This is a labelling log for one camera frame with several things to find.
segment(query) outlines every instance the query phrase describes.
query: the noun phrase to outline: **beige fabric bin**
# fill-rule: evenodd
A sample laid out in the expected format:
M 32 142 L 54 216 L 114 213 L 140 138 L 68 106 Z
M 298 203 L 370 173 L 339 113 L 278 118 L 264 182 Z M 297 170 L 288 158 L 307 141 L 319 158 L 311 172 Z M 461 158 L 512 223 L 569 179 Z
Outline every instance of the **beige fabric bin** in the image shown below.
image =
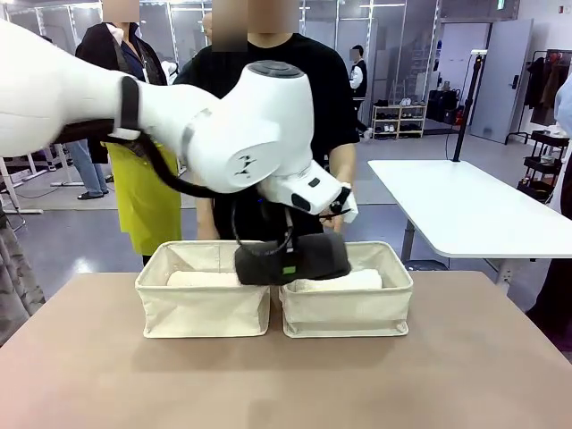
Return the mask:
M 284 333 L 291 338 L 397 336 L 408 333 L 413 280 L 383 242 L 347 244 L 352 270 L 376 269 L 379 290 L 302 291 L 295 282 L 280 289 Z
M 268 329 L 266 286 L 167 287 L 176 271 L 233 273 L 234 241 L 174 241 L 160 246 L 135 281 L 148 338 L 250 337 Z

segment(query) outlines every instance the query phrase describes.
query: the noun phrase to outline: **black stand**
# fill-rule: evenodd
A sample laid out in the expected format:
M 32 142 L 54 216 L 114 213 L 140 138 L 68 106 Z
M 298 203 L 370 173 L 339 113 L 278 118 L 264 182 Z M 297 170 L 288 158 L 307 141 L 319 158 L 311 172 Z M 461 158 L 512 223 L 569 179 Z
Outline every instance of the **black stand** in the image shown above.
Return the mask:
M 483 57 L 478 55 L 476 57 L 475 66 L 473 67 L 473 78 L 471 79 L 471 86 L 468 90 L 467 102 L 465 103 L 465 111 L 463 112 L 463 122 L 461 123 L 461 129 L 458 131 L 457 145 L 455 146 L 455 155 L 451 160 L 453 163 L 458 163 L 458 159 L 461 155 L 461 147 L 463 146 L 463 140 L 465 139 L 465 132 L 467 131 L 468 116 L 471 113 L 471 107 L 473 106 L 473 97 L 475 96 L 476 81 L 479 77 L 479 71 L 483 65 Z

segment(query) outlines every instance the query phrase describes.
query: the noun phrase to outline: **white door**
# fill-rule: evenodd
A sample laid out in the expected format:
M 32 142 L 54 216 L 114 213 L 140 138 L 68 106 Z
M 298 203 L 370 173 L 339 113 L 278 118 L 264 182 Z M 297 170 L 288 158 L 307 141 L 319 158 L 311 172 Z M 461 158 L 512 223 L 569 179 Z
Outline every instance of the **white door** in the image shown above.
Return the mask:
M 471 123 L 472 135 L 504 143 L 515 113 L 532 30 L 533 20 L 492 25 L 489 52 Z

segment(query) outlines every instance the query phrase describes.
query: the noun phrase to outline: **white towel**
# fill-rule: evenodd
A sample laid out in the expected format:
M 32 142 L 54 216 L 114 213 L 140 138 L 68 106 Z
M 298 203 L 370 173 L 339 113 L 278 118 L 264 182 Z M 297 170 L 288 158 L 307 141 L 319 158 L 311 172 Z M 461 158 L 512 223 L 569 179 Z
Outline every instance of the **white towel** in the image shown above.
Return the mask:
M 167 286 L 172 288 L 238 288 L 242 285 L 236 273 L 202 273 L 199 271 L 175 271 L 169 277 Z
M 381 289 L 382 276 L 377 270 L 361 270 L 332 280 L 298 280 L 294 284 L 296 292 L 315 292 L 320 290 L 372 290 Z

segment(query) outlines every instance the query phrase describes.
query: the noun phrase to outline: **white table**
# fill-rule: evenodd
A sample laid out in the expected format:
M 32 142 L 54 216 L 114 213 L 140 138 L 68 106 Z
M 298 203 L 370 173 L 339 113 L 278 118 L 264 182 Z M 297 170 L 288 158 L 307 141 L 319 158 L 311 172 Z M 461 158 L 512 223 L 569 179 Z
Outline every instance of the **white table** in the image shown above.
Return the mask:
M 572 258 L 572 221 L 469 163 L 369 165 L 408 217 L 403 261 L 417 230 L 441 256 L 500 259 L 508 290 L 519 259 Z

